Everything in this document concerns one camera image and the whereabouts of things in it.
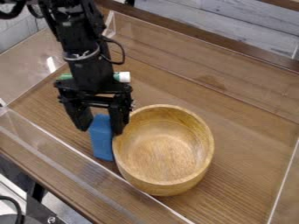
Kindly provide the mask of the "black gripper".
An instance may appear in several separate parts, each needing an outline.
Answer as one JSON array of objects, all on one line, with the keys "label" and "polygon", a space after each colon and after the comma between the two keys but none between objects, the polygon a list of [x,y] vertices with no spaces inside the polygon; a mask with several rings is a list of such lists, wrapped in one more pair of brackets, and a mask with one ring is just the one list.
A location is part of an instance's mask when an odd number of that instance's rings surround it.
[{"label": "black gripper", "polygon": [[111,129],[123,133],[130,122],[132,88],[130,81],[115,78],[115,64],[110,52],[66,52],[63,58],[70,66],[70,76],[63,75],[54,86],[59,90],[59,101],[70,119],[80,131],[87,131],[94,120],[90,107],[108,109]]}]

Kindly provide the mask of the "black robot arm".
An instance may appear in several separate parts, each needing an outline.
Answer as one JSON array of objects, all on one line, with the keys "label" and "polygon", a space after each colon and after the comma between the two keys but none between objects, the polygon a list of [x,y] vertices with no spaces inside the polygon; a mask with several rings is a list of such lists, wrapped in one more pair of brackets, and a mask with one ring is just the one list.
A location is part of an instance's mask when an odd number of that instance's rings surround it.
[{"label": "black robot arm", "polygon": [[70,66],[71,77],[54,82],[70,119],[86,131],[94,121],[91,109],[104,108],[119,135],[130,122],[132,87],[115,78],[114,66],[124,62],[111,59],[114,40],[103,35],[104,16],[92,0],[39,0],[39,6]]}]

